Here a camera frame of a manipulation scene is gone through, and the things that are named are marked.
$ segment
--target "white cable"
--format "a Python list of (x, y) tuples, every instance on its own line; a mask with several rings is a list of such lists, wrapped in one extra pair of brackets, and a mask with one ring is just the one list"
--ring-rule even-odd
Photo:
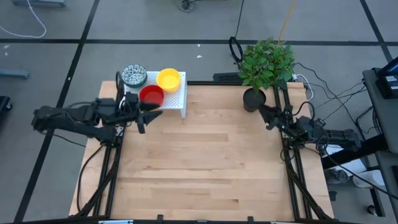
[(2, 29), (4, 32), (6, 32), (6, 33), (8, 33), (8, 34), (11, 34), (11, 35), (14, 35), (14, 36), (17, 36), (17, 37), (42, 38), (42, 37), (47, 33), (47, 29), (45, 28), (45, 26), (44, 26), (44, 24), (42, 23), (42, 21), (40, 21), (40, 19), (36, 16), (36, 13), (33, 11), (33, 8), (32, 8), (32, 6), (30, 5), (29, 0), (26, 0), (26, 1), (27, 1), (27, 4), (29, 5), (30, 11), (32, 11), (32, 13), (33, 13), (33, 16), (36, 17), (37, 21), (38, 21), (38, 22), (42, 25), (42, 27), (44, 28), (44, 33), (43, 33), (42, 35), (40, 35), (40, 36), (19, 35), (19, 34), (15, 34), (15, 33), (13, 33), (13, 32), (9, 32), (8, 30), (6, 30), (5, 28), (3, 28), (2, 26), (0, 26), (0, 29)]
[(124, 95), (123, 98), (120, 100), (119, 109), (122, 108), (122, 106), (124, 105), (125, 100), (126, 100), (126, 96)]
[(310, 85), (310, 83), (308, 82), (307, 78), (305, 78), (305, 76), (303, 76), (303, 75), (301, 75), (301, 74), (294, 74), (294, 77), (296, 77), (296, 79), (297, 79), (297, 77), (303, 77), (303, 78), (305, 79), (305, 81), (307, 82), (307, 85), (308, 85), (308, 87), (309, 87), (309, 89), (310, 89), (310, 91), (311, 91), (311, 98), (310, 98), (308, 101), (312, 100), (312, 98), (313, 98), (313, 91), (312, 91), (311, 85)]

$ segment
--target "white pegboard rack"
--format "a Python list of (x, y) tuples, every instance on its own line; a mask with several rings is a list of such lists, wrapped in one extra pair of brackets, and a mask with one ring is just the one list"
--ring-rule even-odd
[[(124, 85), (124, 94), (126, 92), (139, 94), (139, 92), (147, 85), (157, 85), (156, 77), (159, 72), (147, 72), (148, 79), (142, 87), (139, 88), (131, 88), (127, 85)], [(188, 85), (187, 78), (185, 72), (179, 72), (181, 77), (180, 88), (174, 93), (164, 92), (164, 100), (163, 104), (159, 109), (162, 110), (180, 110), (181, 117), (185, 118), (185, 112), (187, 110), (187, 94), (188, 94)]]

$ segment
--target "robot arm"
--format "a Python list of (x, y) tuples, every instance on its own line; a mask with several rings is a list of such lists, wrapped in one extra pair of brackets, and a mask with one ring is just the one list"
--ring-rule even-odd
[(127, 93), (122, 106), (112, 98), (96, 99), (78, 108), (52, 108), (42, 106), (34, 111), (33, 129), (42, 132), (47, 129), (62, 129), (73, 133), (95, 137), (101, 143), (112, 143), (116, 139), (116, 126), (136, 122), (141, 134), (163, 111), (151, 111), (157, 104), (138, 100), (136, 94)]
[(284, 110), (261, 105), (260, 114), (264, 122), (268, 123), (268, 130), (277, 127), (290, 140), (293, 146), (303, 148), (307, 143), (336, 144), (350, 151), (357, 151), (361, 147), (358, 135), (352, 129), (344, 131), (323, 129), (325, 122), (321, 119), (314, 121), (306, 116), (301, 116), (293, 124), (288, 125), (287, 120), (292, 115), (292, 106), (286, 105)]

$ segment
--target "concrete floor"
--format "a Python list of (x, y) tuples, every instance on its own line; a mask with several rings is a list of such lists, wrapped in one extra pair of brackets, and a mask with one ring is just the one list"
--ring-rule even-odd
[[(66, 0), (66, 8), (34, 7), (47, 27), (44, 39), (76, 39), (76, 44), (15, 44), (2, 41), (15, 38), (0, 31), (0, 68), (26, 69), (28, 80), (1, 78), (0, 95), (10, 96), (14, 109), (2, 124), (0, 142), (0, 223), (12, 222), (24, 194), (44, 136), (30, 125), (33, 110), (55, 106), (70, 69), (94, 0)], [(398, 39), (394, 22), (396, 0), (366, 0), (386, 42)], [(241, 1), (206, 0), (197, 2), (192, 13), (180, 12), (172, 0), (100, 0), (88, 39), (128, 40), (228, 40), (236, 32)], [(289, 0), (246, 1), (237, 38), (243, 40), (277, 37), (290, 6)], [(40, 35), (41, 26), (26, 7), (0, 2), (0, 25), (18, 34)], [(293, 45), (297, 62), (317, 71), (335, 93), (362, 79), (361, 72), (383, 67), (386, 57), (366, 17), (360, 0), (297, 1), (284, 32), (285, 40), (332, 41), (329, 46)], [(368, 46), (346, 41), (372, 42)], [(173, 67), (187, 72), (189, 80), (212, 80), (214, 73), (236, 72), (227, 44), (85, 44), (73, 76), (65, 105), (93, 100), (103, 80), (112, 80), (117, 70), (138, 63), (148, 70)], [(393, 57), (398, 47), (388, 47)], [(310, 83), (321, 85), (315, 76), (300, 67)], [(314, 86), (312, 103), (327, 100), (323, 90)], [(371, 105), (367, 92), (347, 102), (354, 118)], [(325, 118), (339, 107), (337, 101), (316, 110)], [(354, 128), (345, 110), (326, 120), (327, 128)], [(361, 120), (363, 129), (373, 126), (368, 114)], [(82, 144), (86, 139), (61, 133)], [(367, 137), (375, 135), (372, 130)], [(24, 220), (63, 218), (68, 215), (75, 190), (83, 149), (53, 138)], [(350, 184), (331, 185), (338, 192), (332, 203), (336, 218), (347, 222), (396, 223), (386, 197), (382, 198), (387, 217), (367, 214), (372, 204), (368, 190)]]

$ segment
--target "wooden tabletop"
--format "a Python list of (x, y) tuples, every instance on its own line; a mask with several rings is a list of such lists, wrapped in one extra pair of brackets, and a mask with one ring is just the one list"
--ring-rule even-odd
[[(306, 100), (302, 83), (289, 83), (294, 112)], [(293, 221), (286, 168), (279, 157), (277, 128), (266, 130), (258, 111), (243, 109), (246, 86), (188, 86), (187, 117), (167, 110), (139, 134), (124, 135), (111, 218), (165, 220)], [(275, 106), (272, 89), (266, 104)], [(103, 82), (99, 97), (116, 96), (114, 82)], [(300, 115), (310, 116), (303, 106)], [(98, 148), (89, 139), (83, 162)], [(96, 190), (104, 150), (87, 165), (81, 206)], [(302, 150), (307, 189), (333, 216), (319, 155)], [(297, 198), (302, 196), (297, 191)], [(103, 194), (104, 212), (108, 190)], [(76, 214), (76, 193), (70, 214)], [(304, 217), (300, 203), (300, 214)]]

